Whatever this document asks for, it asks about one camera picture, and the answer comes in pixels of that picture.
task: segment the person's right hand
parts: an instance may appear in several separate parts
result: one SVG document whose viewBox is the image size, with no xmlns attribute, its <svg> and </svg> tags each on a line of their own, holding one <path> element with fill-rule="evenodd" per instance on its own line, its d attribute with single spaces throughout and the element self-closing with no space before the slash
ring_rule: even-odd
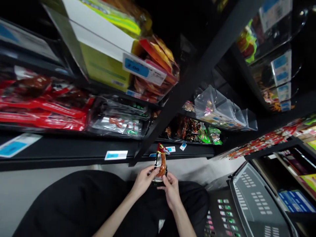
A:
<svg viewBox="0 0 316 237">
<path fill-rule="evenodd" d="M 157 189 L 163 189 L 166 192 L 167 203 L 171 211 L 175 211 L 176 208 L 182 206 L 182 202 L 179 194 L 178 179 L 170 172 L 167 177 L 162 176 L 162 180 L 165 187 L 157 187 Z"/>
</svg>

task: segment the display rack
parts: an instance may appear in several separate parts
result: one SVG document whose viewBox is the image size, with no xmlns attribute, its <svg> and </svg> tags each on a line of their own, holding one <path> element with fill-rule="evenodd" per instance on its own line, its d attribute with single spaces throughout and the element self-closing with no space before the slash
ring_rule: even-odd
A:
<svg viewBox="0 0 316 237">
<path fill-rule="evenodd" d="M 307 199 L 315 206 L 316 198 L 313 194 L 298 180 L 289 169 L 286 163 L 279 156 L 278 152 L 297 148 L 304 154 L 308 154 L 309 159 L 316 159 L 316 155 L 312 152 L 299 138 L 289 139 L 288 142 L 275 145 L 265 151 L 258 151 L 246 156 L 255 169 L 261 174 L 267 182 L 269 188 L 273 191 L 273 196 L 279 197 L 279 192 L 287 189 L 300 190 Z M 268 155 L 274 154 L 276 158 L 268 158 Z M 285 212 L 292 221 L 300 236 L 312 236 L 313 219 L 316 212 Z"/>
<path fill-rule="evenodd" d="M 159 12 L 161 7 L 153 8 L 146 1 L 139 2 L 156 19 L 158 17 L 158 21 L 164 22 L 164 17 Z M 199 1 L 194 4 L 203 4 L 210 6 L 210 8 L 200 8 L 199 11 L 191 13 L 192 15 L 190 16 L 192 17 L 201 16 L 201 18 L 197 19 L 199 21 L 195 23 L 196 25 L 193 23 L 193 20 L 189 20 L 186 16 L 190 12 L 190 6 L 184 5 L 179 8 L 177 4 L 172 4 L 168 10 L 168 12 L 174 13 L 171 14 L 172 19 L 183 20 L 183 22 L 188 23 L 187 25 L 179 26 L 176 30 L 179 35 L 184 34 L 191 41 L 196 48 L 196 53 L 190 59 L 188 66 L 181 70 L 178 84 L 172 88 L 164 100 L 157 104 L 129 96 L 101 82 L 89 80 L 89 78 L 84 76 L 85 73 L 81 73 L 76 65 L 77 62 L 73 61 L 69 52 L 64 59 L 65 65 L 61 66 L 0 41 L 0 62 L 23 66 L 43 75 L 63 78 L 73 82 L 78 87 L 88 89 L 96 94 L 115 94 L 148 106 L 153 110 L 161 110 L 145 137 L 140 141 L 106 136 L 96 137 L 85 132 L 79 134 L 53 130 L 38 131 L 32 128 L 19 128 L 13 125 L 1 124 L 1 143 L 18 135 L 19 133 L 16 133 L 16 131 L 41 133 L 43 138 L 11 159 L 0 159 L 0 170 L 110 163 L 129 163 L 130 166 L 134 166 L 137 162 L 154 160 L 149 157 L 149 154 L 156 151 L 158 142 L 161 142 L 157 138 L 176 115 L 180 114 L 208 124 L 203 120 L 197 119 L 194 113 L 182 109 L 184 103 L 202 82 L 212 85 L 233 103 L 240 106 L 241 109 L 249 108 L 253 111 L 257 115 L 258 131 L 222 131 L 221 139 L 223 140 L 223 145 L 214 146 L 188 142 L 184 151 L 178 149 L 180 142 L 163 141 L 164 146 L 177 147 L 176 152 L 171 153 L 168 159 L 198 157 L 209 159 L 236 147 L 243 146 L 251 140 L 285 126 L 288 122 L 316 111 L 316 92 L 313 88 L 313 82 L 310 83 L 311 88 L 308 88 L 307 85 L 302 93 L 295 96 L 296 107 L 285 113 L 268 112 L 267 104 L 264 102 L 261 92 L 253 84 L 253 78 L 235 41 L 264 2 L 264 0 L 229 1 L 223 12 L 218 13 L 208 1 Z M 177 48 L 176 46 L 179 42 L 171 36 L 168 37 L 168 33 L 174 27 L 168 25 L 165 31 L 165 25 L 162 23 L 156 24 L 154 27 L 155 32 L 164 38 L 168 47 L 173 50 Z M 221 78 L 214 76 L 213 70 L 216 70 Z M 128 150 L 128 155 L 125 160 L 107 161 L 104 160 L 104 157 L 108 150 Z"/>
</svg>

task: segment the clear plastic container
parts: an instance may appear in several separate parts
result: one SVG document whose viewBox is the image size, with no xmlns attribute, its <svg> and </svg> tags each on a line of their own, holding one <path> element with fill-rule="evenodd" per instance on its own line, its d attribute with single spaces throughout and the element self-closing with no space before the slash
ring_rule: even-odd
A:
<svg viewBox="0 0 316 237">
<path fill-rule="evenodd" d="M 245 109 L 241 111 L 244 115 L 246 121 L 246 127 L 241 129 L 242 131 L 258 131 L 258 124 L 256 115 L 249 109 Z"/>
<path fill-rule="evenodd" d="M 211 85 L 195 100 L 197 119 L 213 125 L 221 125 L 233 120 L 229 100 Z"/>
<path fill-rule="evenodd" d="M 227 130 L 237 130 L 246 127 L 247 123 L 240 107 L 230 100 L 227 100 L 227 107 L 231 110 L 232 120 L 222 124 L 220 127 Z"/>
</svg>

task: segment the person's left hand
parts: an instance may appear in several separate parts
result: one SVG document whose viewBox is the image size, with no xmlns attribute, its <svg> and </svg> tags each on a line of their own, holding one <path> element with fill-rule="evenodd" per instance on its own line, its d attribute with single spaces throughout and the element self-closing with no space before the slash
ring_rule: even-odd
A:
<svg viewBox="0 0 316 237">
<path fill-rule="evenodd" d="M 153 179 L 159 173 L 160 169 L 158 167 L 155 170 L 153 170 L 151 174 L 148 176 L 148 172 L 152 169 L 154 169 L 153 165 L 141 170 L 137 175 L 136 181 L 130 192 L 130 194 L 135 198 L 139 199 L 146 192 Z"/>
</svg>

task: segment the black shelf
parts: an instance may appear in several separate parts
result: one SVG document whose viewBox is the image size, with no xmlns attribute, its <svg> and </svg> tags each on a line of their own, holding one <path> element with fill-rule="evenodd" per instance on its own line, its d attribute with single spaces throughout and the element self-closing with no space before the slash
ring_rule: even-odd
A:
<svg viewBox="0 0 316 237">
<path fill-rule="evenodd" d="M 20 135 L 18 132 L 2 132 L 0 144 Z M 154 161 L 149 157 L 156 153 L 159 142 L 153 143 L 140 161 Z M 168 156 L 168 160 L 198 157 L 213 157 L 211 145 L 187 144 L 184 151 L 180 144 L 164 142 L 164 146 L 175 146 L 176 152 Z M 0 171 L 31 170 L 55 167 L 88 166 L 94 164 L 134 163 L 134 155 L 140 141 L 128 139 L 104 139 L 100 137 L 80 137 L 75 135 L 45 134 L 27 149 L 12 158 L 0 158 Z M 127 150 L 127 158 L 122 160 L 104 160 L 108 150 Z"/>
</svg>

